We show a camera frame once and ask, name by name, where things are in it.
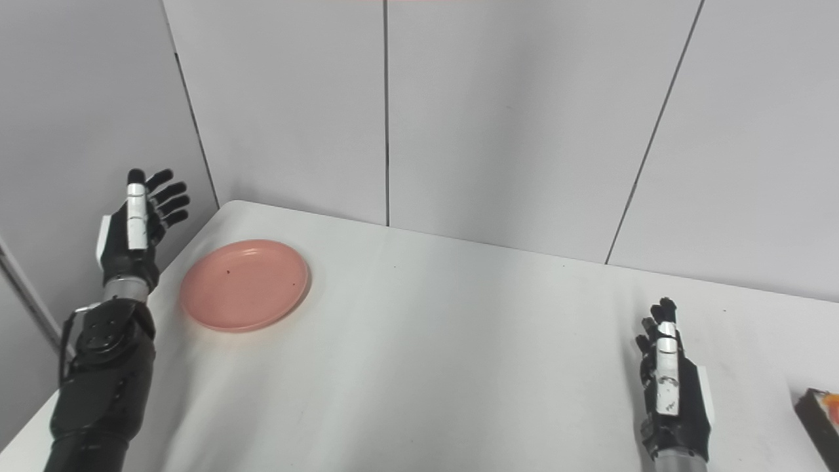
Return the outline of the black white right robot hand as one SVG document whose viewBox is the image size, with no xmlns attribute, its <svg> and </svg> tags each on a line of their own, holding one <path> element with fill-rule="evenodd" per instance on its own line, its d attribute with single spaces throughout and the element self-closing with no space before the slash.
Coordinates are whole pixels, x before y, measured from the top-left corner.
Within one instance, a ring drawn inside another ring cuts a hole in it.
<svg viewBox="0 0 839 472">
<path fill-rule="evenodd" d="M 640 440 L 656 471 L 707 471 L 711 421 L 703 371 L 684 352 L 676 310 L 670 298 L 651 305 L 635 338 L 646 410 Z"/>
</svg>

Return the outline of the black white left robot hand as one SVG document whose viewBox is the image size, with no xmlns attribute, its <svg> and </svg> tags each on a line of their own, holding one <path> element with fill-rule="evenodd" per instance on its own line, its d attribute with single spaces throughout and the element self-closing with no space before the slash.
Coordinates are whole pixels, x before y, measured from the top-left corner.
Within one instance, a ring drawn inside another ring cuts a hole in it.
<svg viewBox="0 0 839 472">
<path fill-rule="evenodd" d="M 146 176 L 141 169 L 128 173 L 126 197 L 117 212 L 105 215 L 97 237 L 97 261 L 103 285 L 116 280 L 138 280 L 147 292 L 158 286 L 157 248 L 171 227 L 189 218 L 191 198 L 183 180 L 164 169 Z"/>
</svg>

